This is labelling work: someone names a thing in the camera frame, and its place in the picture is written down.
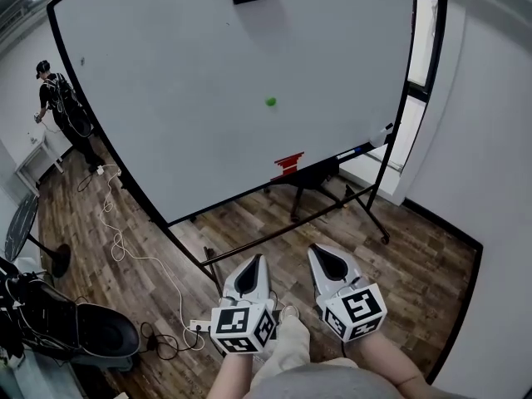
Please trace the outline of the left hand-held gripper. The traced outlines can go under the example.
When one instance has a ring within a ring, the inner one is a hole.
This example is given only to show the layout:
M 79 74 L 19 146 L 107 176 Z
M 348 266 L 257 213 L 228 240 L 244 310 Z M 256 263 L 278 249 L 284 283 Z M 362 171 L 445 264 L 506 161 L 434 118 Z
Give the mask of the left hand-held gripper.
M 262 254 L 242 262 L 225 280 L 224 297 L 211 311 L 209 335 L 227 354 L 258 354 L 276 330 L 275 301 Z

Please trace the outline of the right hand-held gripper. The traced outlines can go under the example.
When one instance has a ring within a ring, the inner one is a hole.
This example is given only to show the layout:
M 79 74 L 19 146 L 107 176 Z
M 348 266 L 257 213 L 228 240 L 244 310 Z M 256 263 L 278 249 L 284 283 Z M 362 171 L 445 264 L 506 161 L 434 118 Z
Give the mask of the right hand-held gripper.
M 387 308 L 376 283 L 363 276 L 355 258 L 333 246 L 308 248 L 320 319 L 342 341 L 351 342 L 377 331 Z

